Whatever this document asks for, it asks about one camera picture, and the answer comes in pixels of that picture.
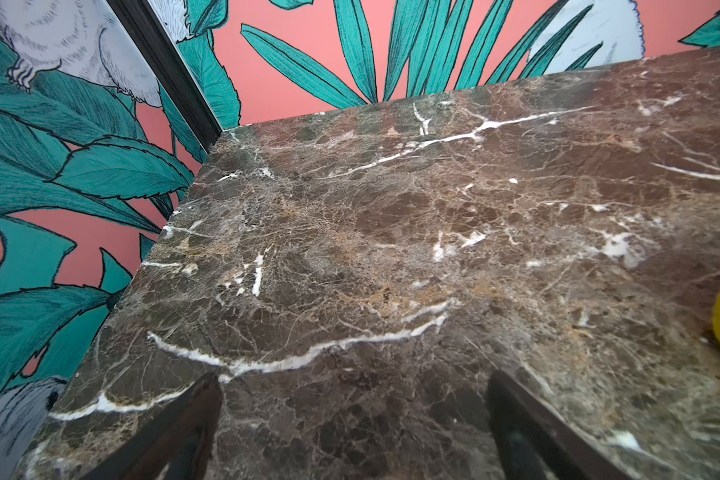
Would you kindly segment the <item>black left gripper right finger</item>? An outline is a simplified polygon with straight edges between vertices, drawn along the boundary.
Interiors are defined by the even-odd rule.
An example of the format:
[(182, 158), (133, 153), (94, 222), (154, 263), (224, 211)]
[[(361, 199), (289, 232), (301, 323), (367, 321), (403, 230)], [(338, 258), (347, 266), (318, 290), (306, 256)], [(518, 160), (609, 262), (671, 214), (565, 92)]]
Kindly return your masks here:
[(503, 371), (489, 379), (486, 408), (507, 479), (628, 477)]

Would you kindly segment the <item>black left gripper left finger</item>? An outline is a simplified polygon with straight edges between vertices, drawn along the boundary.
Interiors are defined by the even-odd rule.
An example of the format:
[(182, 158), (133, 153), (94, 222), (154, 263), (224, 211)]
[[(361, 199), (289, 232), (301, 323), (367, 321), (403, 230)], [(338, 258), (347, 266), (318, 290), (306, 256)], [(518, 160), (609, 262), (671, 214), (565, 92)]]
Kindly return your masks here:
[(85, 477), (203, 479), (222, 400), (219, 376), (204, 374)]

